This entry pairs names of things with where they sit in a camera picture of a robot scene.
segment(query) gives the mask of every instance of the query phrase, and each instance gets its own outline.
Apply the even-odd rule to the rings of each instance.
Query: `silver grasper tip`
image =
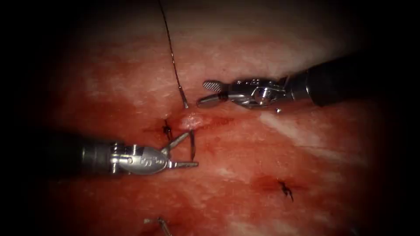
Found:
[[[200,98],[197,101],[197,107],[199,108],[213,108],[222,102],[228,100],[227,95],[224,94],[212,94],[203,98]]]
[[[211,90],[211,91],[215,91],[215,92],[221,92],[224,90],[227,90],[227,84],[222,83],[218,80],[206,80],[203,82],[203,87]]]

